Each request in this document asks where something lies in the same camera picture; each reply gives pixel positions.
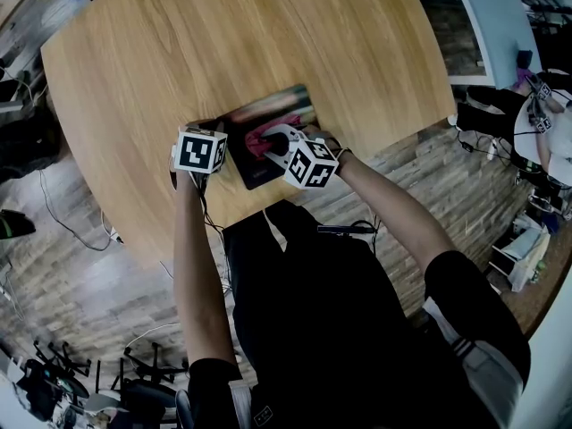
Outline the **person's right hand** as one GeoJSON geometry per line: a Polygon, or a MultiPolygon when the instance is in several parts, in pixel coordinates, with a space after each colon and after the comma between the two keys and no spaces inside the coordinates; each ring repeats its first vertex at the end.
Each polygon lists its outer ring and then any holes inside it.
{"type": "Polygon", "coordinates": [[[310,140],[323,141],[335,157],[342,151],[342,145],[329,131],[321,130],[315,125],[308,125],[302,131],[310,140]]]}

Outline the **black office chair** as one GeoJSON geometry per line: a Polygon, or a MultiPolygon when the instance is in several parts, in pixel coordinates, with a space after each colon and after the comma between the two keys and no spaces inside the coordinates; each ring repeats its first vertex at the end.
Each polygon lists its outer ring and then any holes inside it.
{"type": "Polygon", "coordinates": [[[61,128],[47,109],[0,126],[0,185],[47,168],[60,150],[61,128]]]}

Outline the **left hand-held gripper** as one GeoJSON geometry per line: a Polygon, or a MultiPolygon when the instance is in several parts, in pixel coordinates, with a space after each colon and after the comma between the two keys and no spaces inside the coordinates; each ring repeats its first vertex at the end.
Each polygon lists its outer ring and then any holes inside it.
{"type": "Polygon", "coordinates": [[[176,171],[187,172],[194,182],[206,182],[223,166],[228,134],[222,121],[189,122],[180,126],[172,146],[170,175],[176,182],[176,171]]]}

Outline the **person's left forearm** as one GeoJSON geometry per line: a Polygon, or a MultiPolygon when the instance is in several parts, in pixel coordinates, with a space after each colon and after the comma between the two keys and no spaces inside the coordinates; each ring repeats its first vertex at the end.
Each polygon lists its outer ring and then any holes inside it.
{"type": "Polygon", "coordinates": [[[173,293],[187,356],[236,365],[220,275],[206,234],[198,189],[188,172],[176,173],[173,293]]]}

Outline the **black green bag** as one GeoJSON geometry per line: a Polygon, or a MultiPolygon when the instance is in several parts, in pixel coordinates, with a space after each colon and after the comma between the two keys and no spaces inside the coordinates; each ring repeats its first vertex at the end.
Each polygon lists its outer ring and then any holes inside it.
{"type": "Polygon", "coordinates": [[[34,223],[24,213],[0,210],[0,240],[26,236],[35,231],[34,223]]]}

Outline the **black chair base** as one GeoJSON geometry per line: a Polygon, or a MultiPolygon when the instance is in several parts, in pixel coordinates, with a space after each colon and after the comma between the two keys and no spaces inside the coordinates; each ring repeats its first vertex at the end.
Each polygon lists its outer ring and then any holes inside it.
{"type": "Polygon", "coordinates": [[[132,380],[135,386],[139,388],[149,388],[149,390],[160,391],[171,395],[175,393],[175,390],[169,387],[169,384],[174,384],[176,375],[186,374],[189,371],[189,361],[184,358],[181,361],[181,367],[171,365],[159,366],[158,352],[160,345],[156,342],[152,342],[151,346],[153,350],[153,362],[151,364],[147,364],[134,357],[131,354],[131,347],[124,348],[123,357],[120,360],[120,373],[114,379],[112,390],[115,390],[117,385],[122,386],[128,382],[124,375],[123,366],[123,360],[127,358],[132,363],[133,371],[138,376],[137,380],[132,380]]]}

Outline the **wooden table with white legs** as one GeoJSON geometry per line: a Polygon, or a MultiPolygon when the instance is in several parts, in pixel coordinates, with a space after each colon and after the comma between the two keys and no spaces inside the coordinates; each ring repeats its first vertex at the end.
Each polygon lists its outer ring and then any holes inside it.
{"type": "Polygon", "coordinates": [[[94,0],[41,54],[80,171],[144,266],[172,257],[180,126],[302,84],[366,160],[455,109],[419,0],[94,0]]]}

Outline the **person's black clothing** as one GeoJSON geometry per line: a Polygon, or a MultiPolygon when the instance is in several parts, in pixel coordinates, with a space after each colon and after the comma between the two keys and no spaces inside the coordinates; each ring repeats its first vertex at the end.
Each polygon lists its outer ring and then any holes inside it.
{"type": "Polygon", "coordinates": [[[223,234],[233,321],[257,374],[253,429],[501,429],[531,352],[478,267],[449,250],[425,269],[418,330],[360,239],[321,233],[288,201],[223,234]]]}

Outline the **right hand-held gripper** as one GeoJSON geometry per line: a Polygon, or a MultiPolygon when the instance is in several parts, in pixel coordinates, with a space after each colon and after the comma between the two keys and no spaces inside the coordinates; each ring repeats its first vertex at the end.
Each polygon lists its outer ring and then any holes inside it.
{"type": "Polygon", "coordinates": [[[301,139],[299,131],[289,124],[267,129],[261,139],[273,144],[290,143],[290,152],[285,155],[268,151],[264,156],[285,169],[284,180],[298,189],[325,188],[339,166],[324,139],[301,139]]]}

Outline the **pink cloth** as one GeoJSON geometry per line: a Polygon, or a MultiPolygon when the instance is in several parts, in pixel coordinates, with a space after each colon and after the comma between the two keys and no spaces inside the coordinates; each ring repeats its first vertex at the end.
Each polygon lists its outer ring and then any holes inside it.
{"type": "Polygon", "coordinates": [[[297,114],[286,114],[256,127],[248,132],[244,138],[247,150],[257,158],[261,158],[266,152],[271,151],[275,143],[264,139],[262,135],[279,124],[295,126],[301,124],[301,118],[297,114]]]}

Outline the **person's right forearm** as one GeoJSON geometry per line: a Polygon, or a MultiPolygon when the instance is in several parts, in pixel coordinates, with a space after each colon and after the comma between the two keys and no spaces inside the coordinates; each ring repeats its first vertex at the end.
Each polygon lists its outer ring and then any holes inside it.
{"type": "Polygon", "coordinates": [[[455,249],[449,235],[424,206],[349,151],[339,156],[338,174],[377,214],[421,271],[440,254],[455,249]]]}

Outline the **white low shelf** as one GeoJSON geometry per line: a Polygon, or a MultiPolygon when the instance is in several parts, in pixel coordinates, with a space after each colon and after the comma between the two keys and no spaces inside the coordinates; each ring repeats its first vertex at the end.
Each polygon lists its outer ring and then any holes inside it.
{"type": "Polygon", "coordinates": [[[538,274],[550,238],[546,227],[507,231],[492,244],[489,265],[507,279],[512,292],[520,292],[538,274]]]}

